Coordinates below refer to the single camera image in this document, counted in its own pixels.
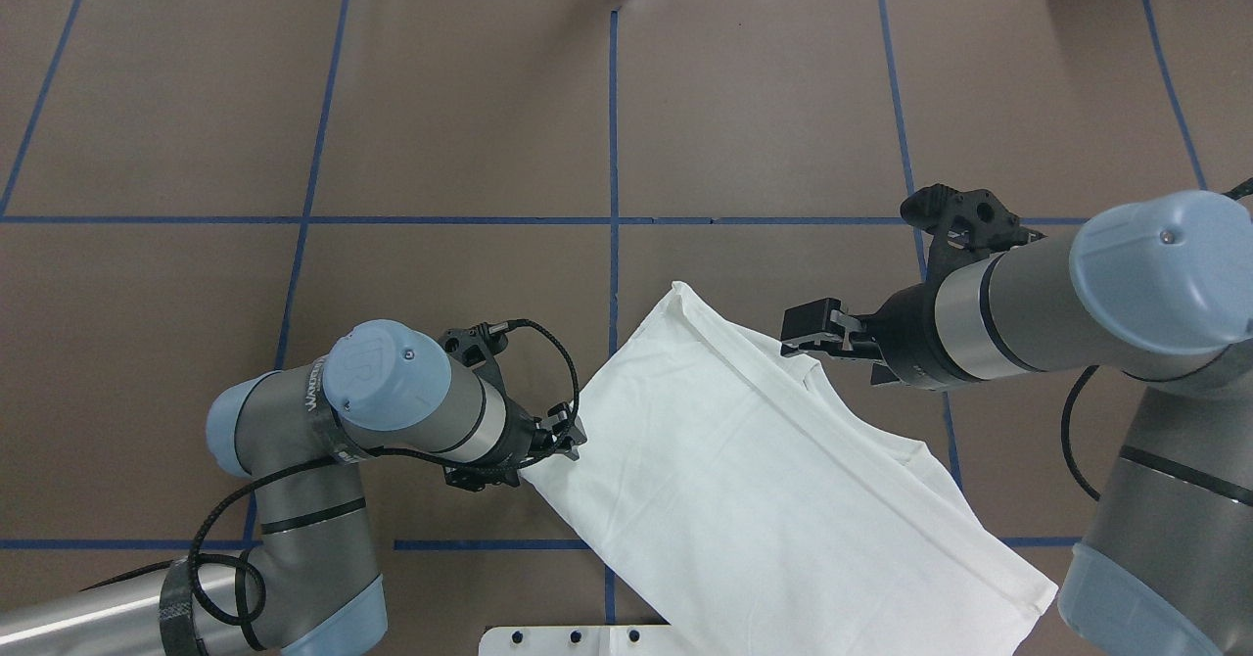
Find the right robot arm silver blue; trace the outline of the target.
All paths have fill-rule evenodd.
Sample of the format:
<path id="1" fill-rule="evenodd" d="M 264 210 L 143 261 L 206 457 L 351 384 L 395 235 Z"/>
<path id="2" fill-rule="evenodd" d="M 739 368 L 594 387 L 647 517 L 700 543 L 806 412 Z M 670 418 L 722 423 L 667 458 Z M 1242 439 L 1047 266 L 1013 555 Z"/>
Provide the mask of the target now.
<path id="1" fill-rule="evenodd" d="M 783 356 L 865 362 L 877 387 L 1075 379 L 1068 473 L 1093 501 L 1059 617 L 1106 655 L 1250 652 L 1250 182 L 1029 227 L 989 189 L 907 197 L 918 284 L 855 313 L 787 309 Z"/>

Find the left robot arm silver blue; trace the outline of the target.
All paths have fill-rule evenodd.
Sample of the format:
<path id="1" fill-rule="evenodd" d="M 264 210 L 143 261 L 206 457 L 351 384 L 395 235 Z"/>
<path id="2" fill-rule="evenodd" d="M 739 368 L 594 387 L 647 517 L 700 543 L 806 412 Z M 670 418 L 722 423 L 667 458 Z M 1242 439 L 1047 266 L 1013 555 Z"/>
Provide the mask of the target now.
<path id="1" fill-rule="evenodd" d="M 216 398 L 205 438 L 246 482 L 221 500 L 183 556 L 3 616 L 5 655 L 362 655 L 388 633 L 361 477 L 365 461 L 412 458 L 467 492 L 516 487 L 543 459 L 576 459 L 573 397 L 533 414 L 497 367 L 512 331 L 439 338 L 388 318 L 355 325 L 327 356 L 269 371 Z"/>

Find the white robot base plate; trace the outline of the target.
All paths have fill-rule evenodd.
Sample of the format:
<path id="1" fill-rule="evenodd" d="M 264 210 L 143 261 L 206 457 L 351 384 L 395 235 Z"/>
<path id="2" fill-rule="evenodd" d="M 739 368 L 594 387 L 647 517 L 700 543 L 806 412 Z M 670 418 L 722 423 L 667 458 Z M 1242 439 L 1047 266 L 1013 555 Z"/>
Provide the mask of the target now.
<path id="1" fill-rule="evenodd" d="M 685 655 L 670 626 L 506 626 L 489 628 L 479 655 Z"/>

